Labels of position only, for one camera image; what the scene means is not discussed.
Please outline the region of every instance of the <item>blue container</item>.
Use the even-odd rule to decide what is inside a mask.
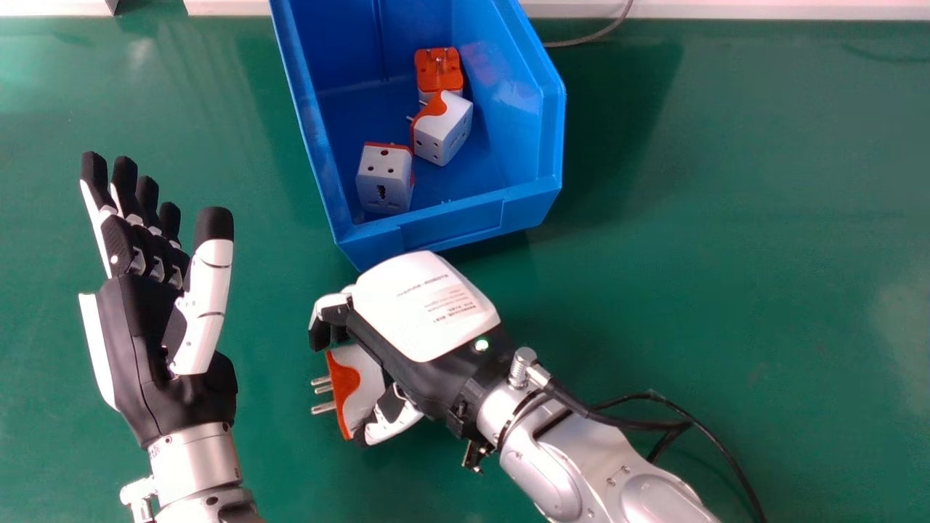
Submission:
[[[562,188],[565,86],[517,0],[271,0],[333,238],[360,271],[539,225]],[[414,52],[457,47],[472,134],[444,168],[416,158],[411,209],[361,209],[366,141],[409,145]]]

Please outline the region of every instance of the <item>screw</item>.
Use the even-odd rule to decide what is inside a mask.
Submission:
[[[526,368],[536,363],[536,351],[529,347],[520,347],[513,353],[511,362],[511,373],[507,382],[514,389],[526,388],[528,378],[526,377]]]

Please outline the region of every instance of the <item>metal pin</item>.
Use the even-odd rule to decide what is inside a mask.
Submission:
[[[319,405],[314,405],[313,408],[310,409],[310,413],[315,416],[317,414],[323,414],[324,412],[329,412],[330,410],[336,410],[335,401],[327,401]]]

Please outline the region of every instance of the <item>robotic hand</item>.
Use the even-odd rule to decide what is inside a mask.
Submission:
[[[374,445],[426,417],[468,441],[462,465],[474,472],[498,452],[549,521],[718,521],[618,430],[666,431],[667,445],[691,422],[627,421],[586,408],[532,349],[513,346],[490,300],[431,252],[385,261],[324,296],[309,331],[314,352],[328,349],[329,375],[312,382],[315,392],[334,396],[312,412],[334,410],[346,439]]]
[[[233,363],[215,353],[233,263],[233,215],[205,208],[193,256],[178,240],[180,211],[158,185],[138,179],[121,156],[81,158],[81,194],[107,281],[81,294],[87,344],[100,394],[121,413],[152,474],[120,491],[134,522],[263,521],[244,489],[231,427],[238,392]]]

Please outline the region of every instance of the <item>green surface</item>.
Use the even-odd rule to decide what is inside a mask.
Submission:
[[[220,346],[270,521],[540,520],[441,426],[360,451],[311,418],[310,308],[353,271],[271,23],[144,7],[0,20],[0,521],[128,521],[118,490],[147,474],[78,313],[103,275],[88,149],[134,157],[188,217],[236,217]],[[589,400],[652,387],[691,409],[773,521],[930,520],[930,28],[631,21],[552,55],[563,194],[538,229],[448,253],[513,338]],[[681,444],[663,463],[749,520],[713,449]]]

